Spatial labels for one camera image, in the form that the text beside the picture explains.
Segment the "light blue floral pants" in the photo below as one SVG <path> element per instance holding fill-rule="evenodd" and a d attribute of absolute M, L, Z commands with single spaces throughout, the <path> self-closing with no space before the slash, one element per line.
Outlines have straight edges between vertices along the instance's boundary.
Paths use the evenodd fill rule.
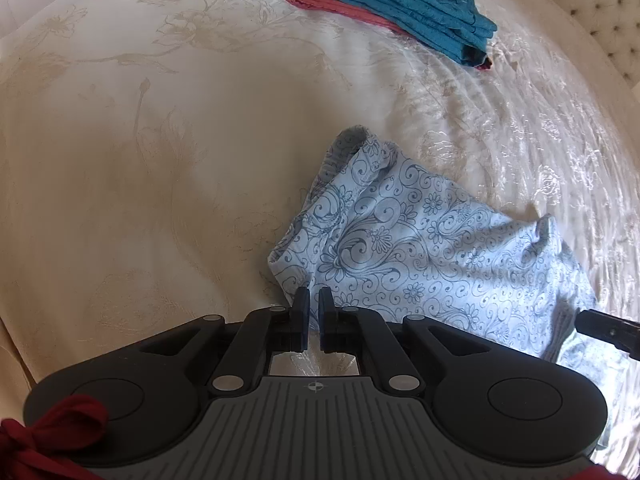
<path fill-rule="evenodd" d="M 352 127 L 329 147 L 268 266 L 287 295 L 328 288 L 342 306 L 390 322 L 424 315 L 583 374 L 608 404 L 599 452 L 623 441 L 634 367 L 576 332 L 576 314 L 597 297 L 551 216 L 513 219 Z"/>

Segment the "cream embroidered bedspread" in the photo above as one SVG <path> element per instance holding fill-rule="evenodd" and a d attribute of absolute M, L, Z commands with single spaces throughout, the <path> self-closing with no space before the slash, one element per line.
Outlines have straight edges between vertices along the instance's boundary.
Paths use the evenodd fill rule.
<path fill-rule="evenodd" d="M 285 0 L 58 0 L 1 43 L 1 413 L 62 367 L 288 296 L 268 266 L 362 127 L 551 216 L 639 314 L 639 104 L 551 0 L 476 0 L 490 70 Z"/>

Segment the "red folded garment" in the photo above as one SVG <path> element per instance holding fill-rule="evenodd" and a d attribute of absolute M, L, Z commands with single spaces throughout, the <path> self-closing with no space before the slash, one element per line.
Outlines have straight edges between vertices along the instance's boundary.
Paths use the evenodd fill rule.
<path fill-rule="evenodd" d="M 498 30 L 474 0 L 288 0 L 302 9 L 345 15 L 408 35 L 469 67 L 487 67 L 487 45 Z"/>

